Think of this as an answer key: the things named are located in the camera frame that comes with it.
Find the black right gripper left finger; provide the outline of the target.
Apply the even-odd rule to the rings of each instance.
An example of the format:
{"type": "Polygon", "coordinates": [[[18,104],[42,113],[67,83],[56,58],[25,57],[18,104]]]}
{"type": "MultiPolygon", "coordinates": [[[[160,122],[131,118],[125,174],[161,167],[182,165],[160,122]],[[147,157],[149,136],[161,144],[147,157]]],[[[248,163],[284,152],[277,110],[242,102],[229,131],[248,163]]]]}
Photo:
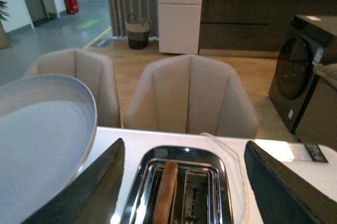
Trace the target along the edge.
{"type": "Polygon", "coordinates": [[[124,160],[125,145],[119,138],[23,223],[109,223],[122,184],[124,160]]]}

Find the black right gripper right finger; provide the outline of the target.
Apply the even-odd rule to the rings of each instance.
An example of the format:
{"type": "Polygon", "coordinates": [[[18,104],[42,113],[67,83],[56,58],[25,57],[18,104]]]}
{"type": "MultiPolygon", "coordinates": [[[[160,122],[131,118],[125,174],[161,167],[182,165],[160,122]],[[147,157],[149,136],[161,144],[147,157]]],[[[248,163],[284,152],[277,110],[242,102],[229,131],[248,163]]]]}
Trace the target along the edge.
{"type": "Polygon", "coordinates": [[[336,223],[336,201],[255,142],[247,142],[244,160],[264,223],[336,223]]]}

